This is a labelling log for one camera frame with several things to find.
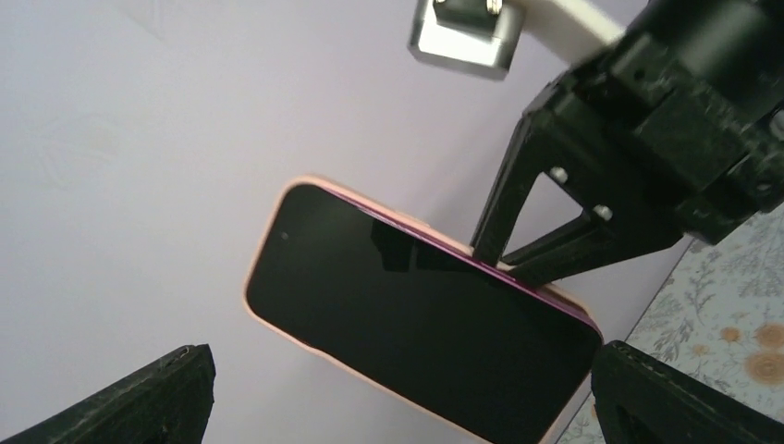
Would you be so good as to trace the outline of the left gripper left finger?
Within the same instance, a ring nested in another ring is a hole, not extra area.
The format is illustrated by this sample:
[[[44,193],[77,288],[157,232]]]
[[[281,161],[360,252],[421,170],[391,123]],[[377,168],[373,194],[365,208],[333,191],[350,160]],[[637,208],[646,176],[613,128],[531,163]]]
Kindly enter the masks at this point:
[[[5,443],[201,443],[214,405],[207,344],[179,347]]]

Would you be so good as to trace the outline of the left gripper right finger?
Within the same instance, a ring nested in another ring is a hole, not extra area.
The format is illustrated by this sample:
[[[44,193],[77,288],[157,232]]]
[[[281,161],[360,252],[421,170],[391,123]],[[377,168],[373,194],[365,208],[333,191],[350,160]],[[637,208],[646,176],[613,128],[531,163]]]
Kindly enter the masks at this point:
[[[607,443],[783,441],[780,422],[621,340],[595,356],[591,389]]]

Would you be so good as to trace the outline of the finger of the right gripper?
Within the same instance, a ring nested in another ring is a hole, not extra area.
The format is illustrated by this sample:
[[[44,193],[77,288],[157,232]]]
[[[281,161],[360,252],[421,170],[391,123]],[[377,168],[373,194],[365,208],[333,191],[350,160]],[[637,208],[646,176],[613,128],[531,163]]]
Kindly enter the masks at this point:
[[[541,235],[509,245],[539,181],[570,214]],[[682,237],[642,197],[644,182],[617,152],[550,113],[522,117],[472,235],[472,255],[531,287],[666,250]]]

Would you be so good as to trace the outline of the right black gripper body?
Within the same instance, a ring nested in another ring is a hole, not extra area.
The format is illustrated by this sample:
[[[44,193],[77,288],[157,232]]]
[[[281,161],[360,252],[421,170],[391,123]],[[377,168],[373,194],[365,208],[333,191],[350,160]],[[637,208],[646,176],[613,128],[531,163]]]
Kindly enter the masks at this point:
[[[611,46],[549,84],[550,113],[618,153],[643,199],[685,234],[720,241],[783,199],[779,1],[651,1]]]

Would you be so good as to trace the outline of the phone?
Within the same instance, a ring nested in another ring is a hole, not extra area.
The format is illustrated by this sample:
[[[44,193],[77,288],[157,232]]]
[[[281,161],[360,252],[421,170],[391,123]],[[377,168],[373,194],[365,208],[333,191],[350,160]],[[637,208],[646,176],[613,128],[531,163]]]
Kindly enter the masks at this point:
[[[332,180],[282,190],[249,273],[262,325],[487,443],[539,443],[602,334],[423,222]]]

